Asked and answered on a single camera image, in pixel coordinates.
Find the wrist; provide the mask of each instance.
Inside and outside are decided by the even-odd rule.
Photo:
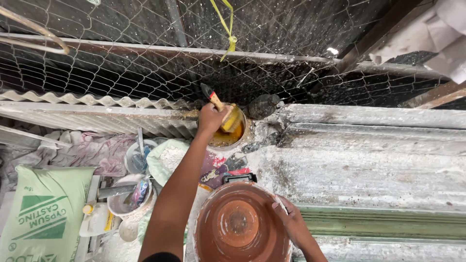
[[[209,143],[210,140],[212,140],[213,134],[210,134],[209,132],[206,131],[201,131],[198,130],[196,136],[194,137],[195,140],[200,140],[202,142],[205,142],[206,144]]]

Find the brush bristles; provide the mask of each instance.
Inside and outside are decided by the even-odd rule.
[[[241,124],[241,111],[238,107],[234,107],[232,112],[223,122],[221,128],[223,131],[232,133]]]

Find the brush handle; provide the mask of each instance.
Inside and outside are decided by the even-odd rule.
[[[201,89],[204,95],[210,100],[210,102],[213,103],[215,107],[217,107],[219,112],[225,108],[225,105],[220,101],[219,97],[210,86],[202,83]]]

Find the green molding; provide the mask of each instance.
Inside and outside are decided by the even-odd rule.
[[[298,207],[312,234],[466,240],[463,212]]]

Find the plastic bucket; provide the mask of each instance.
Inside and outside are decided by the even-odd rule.
[[[145,175],[142,175],[142,174],[127,175],[121,178],[120,180],[118,180],[114,184],[114,186],[135,185],[139,181],[141,181],[144,177]],[[152,183],[150,183],[147,188],[147,193],[145,195],[144,201],[135,210],[131,210],[129,203],[128,204],[124,203],[124,201],[129,195],[130,194],[124,194],[124,195],[119,195],[119,196],[108,197],[107,204],[108,204],[110,212],[112,212],[114,215],[117,215],[119,217],[124,217],[124,216],[138,213],[141,209],[144,209],[147,205],[149,205],[149,203],[152,202],[152,198],[154,195],[154,190],[152,189]]]

